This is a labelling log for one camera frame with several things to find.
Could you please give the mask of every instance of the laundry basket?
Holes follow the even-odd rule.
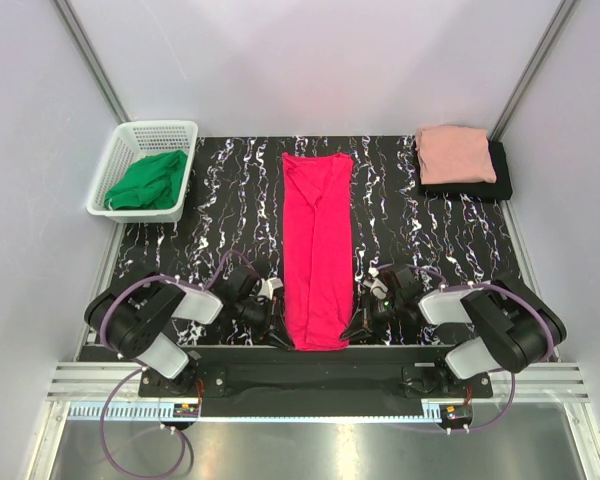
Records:
[[[184,196],[193,164],[198,126],[181,120],[128,122],[114,130],[87,202],[92,215],[109,217],[118,223],[172,223],[182,217]],[[109,210],[104,196],[124,176],[132,163],[149,155],[182,150],[187,165],[176,204],[167,210]]]

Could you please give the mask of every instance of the folded pink clothing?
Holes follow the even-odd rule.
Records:
[[[465,127],[424,127],[416,133],[423,185],[496,182],[487,131]]]
[[[353,312],[348,155],[282,154],[285,323],[298,350],[338,350]]]

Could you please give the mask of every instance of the black robot arm segment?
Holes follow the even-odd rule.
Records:
[[[406,319],[416,323],[417,298],[424,286],[414,277],[409,267],[385,267],[377,275],[365,279],[367,290],[361,295],[360,308],[351,323],[340,335],[341,340],[362,340],[381,336],[387,322]]]
[[[562,321],[520,279],[503,275],[496,277],[492,284],[531,305],[549,328],[554,345],[566,339],[567,331]],[[545,332],[518,303],[489,290],[471,292],[460,302],[487,350],[505,370],[519,373],[547,352]]]
[[[153,272],[136,266],[112,282],[85,312],[85,322],[100,330],[113,302],[130,286]],[[136,289],[113,311],[107,325],[107,342],[124,358],[135,359],[156,370],[173,390],[187,393],[195,388],[197,361],[178,348],[162,330],[186,293],[176,285],[152,282]]]
[[[258,282],[260,289],[255,293]],[[284,323],[284,288],[278,278],[264,280],[252,269],[238,266],[210,290],[222,300],[224,316],[250,327],[257,343],[293,350]]]

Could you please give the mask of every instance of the gray wall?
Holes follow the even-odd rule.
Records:
[[[600,422],[600,0],[581,2],[504,137],[544,299]]]
[[[114,122],[48,0],[0,0],[0,479],[82,329],[109,223],[84,209]]]
[[[490,128],[560,2],[71,3],[131,117],[248,136]]]

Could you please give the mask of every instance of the black marble surface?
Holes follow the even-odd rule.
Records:
[[[439,269],[451,284],[489,280],[500,271],[519,274],[498,203],[418,193],[413,140],[413,136],[200,138],[182,220],[128,225],[114,275],[122,277],[130,265],[144,262],[202,284],[221,255],[233,248],[244,252],[260,275],[284,278],[283,152],[351,155],[356,282],[369,266],[393,262]],[[427,288],[435,286],[434,280],[420,278]],[[252,344],[250,330],[235,321],[202,326],[174,319],[172,327],[166,333],[180,345]],[[470,335],[463,325],[436,330],[405,320],[387,325],[379,342],[455,343]]]

